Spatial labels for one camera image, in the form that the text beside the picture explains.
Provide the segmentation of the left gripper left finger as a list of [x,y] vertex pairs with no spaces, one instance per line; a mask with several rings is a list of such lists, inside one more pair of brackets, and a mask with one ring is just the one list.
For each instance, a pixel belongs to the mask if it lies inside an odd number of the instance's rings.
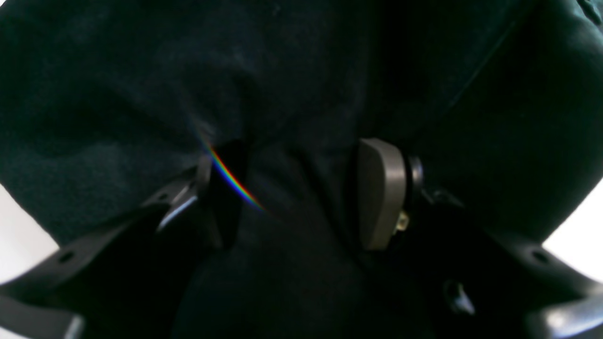
[[190,278],[232,246],[247,150],[213,147],[134,210],[1,285],[1,328],[24,339],[167,339]]

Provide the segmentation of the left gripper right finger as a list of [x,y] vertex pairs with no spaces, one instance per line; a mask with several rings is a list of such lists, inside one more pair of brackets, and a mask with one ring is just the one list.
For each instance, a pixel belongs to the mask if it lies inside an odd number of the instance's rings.
[[377,138],[356,154],[359,239],[386,270],[419,279],[442,339],[600,339],[602,284],[543,245],[488,230],[424,187],[418,157]]

